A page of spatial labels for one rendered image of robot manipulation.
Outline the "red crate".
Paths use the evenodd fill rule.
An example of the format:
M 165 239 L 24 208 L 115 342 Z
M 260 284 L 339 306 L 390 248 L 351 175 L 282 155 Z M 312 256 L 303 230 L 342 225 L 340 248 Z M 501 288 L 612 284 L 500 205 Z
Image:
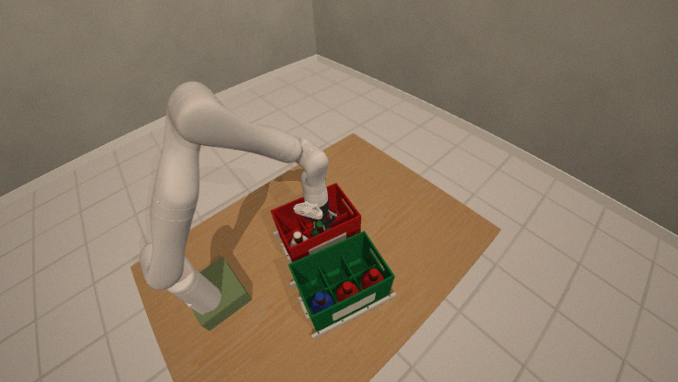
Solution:
M 309 254 L 315 253 L 349 237 L 352 237 L 361 231 L 361 215 L 345 195 L 340 186 L 335 183 L 333 185 L 326 186 L 326 188 L 328 192 L 329 208 L 333 213 L 335 211 L 338 212 L 335 221 L 331 226 L 328 226 L 330 229 L 327 231 L 312 237 L 311 234 L 314 227 L 312 226 L 311 220 L 306 220 L 304 216 L 294 212 L 293 207 L 296 204 L 303 203 L 303 197 L 279 207 L 277 211 L 275 221 L 277 230 L 288 251 L 288 255 L 292 263 Z M 351 210 L 354 212 L 354 215 L 348 207 L 351 208 Z M 293 239 L 293 234 L 296 231 L 299 231 L 302 235 L 306 236 L 308 240 L 289 247 L 291 239 Z

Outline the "green crate with dividers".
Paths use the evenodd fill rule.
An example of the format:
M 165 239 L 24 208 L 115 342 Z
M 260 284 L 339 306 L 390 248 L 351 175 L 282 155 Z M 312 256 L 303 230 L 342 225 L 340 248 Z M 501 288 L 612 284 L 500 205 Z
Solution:
M 362 276 L 372 268 L 378 269 L 384 280 L 362 290 Z M 293 272 L 305 307 L 318 331 L 388 296 L 395 277 L 365 231 L 299 259 Z M 354 283 L 359 292 L 337 303 L 336 290 L 345 281 Z M 318 292 L 329 294 L 334 305 L 313 315 L 311 298 Z

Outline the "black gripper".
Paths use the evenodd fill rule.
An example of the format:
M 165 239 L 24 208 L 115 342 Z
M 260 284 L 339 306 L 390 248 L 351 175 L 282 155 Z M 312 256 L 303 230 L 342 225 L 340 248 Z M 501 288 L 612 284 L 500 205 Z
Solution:
M 335 211 L 333 213 L 330 210 L 329 200 L 327 201 L 327 203 L 324 206 L 320 207 L 320 209 L 322 210 L 322 214 L 323 214 L 322 218 L 320 219 L 320 221 L 322 222 L 322 228 L 323 228 L 323 230 L 327 230 L 328 225 L 331 226 L 331 224 L 335 221 L 335 219 L 338 215 L 338 212 Z M 330 215 L 329 219 L 327 218 L 328 215 Z M 305 217 L 305 219 L 309 220 L 311 218 Z M 311 219 L 311 222 L 312 222 L 312 226 L 316 229 L 316 223 L 318 222 L 318 220 L 317 219 Z

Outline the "blue bottle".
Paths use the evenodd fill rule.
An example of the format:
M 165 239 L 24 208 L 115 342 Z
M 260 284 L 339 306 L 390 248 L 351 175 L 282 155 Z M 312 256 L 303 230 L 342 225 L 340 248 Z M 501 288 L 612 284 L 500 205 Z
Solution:
M 316 313 L 334 305 L 334 303 L 333 303 L 332 297 L 329 294 L 327 294 L 325 292 L 318 292 L 317 294 L 315 294 L 311 298 L 310 305 L 311 305 L 312 314 L 316 314 Z

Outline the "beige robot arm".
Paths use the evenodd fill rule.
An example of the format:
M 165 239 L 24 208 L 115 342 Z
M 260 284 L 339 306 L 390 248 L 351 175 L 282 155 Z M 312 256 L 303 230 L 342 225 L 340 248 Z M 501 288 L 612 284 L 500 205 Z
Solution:
M 201 145 L 296 162 L 303 169 L 304 202 L 293 209 L 312 219 L 322 218 L 320 207 L 328 201 L 329 161 L 310 140 L 239 118 L 199 82 L 183 83 L 173 91 L 167 102 L 164 146 L 150 208 L 153 242 L 142 248 L 140 263 L 150 287 L 166 289 L 204 315 L 219 306 L 221 293 L 185 257 L 198 202 Z

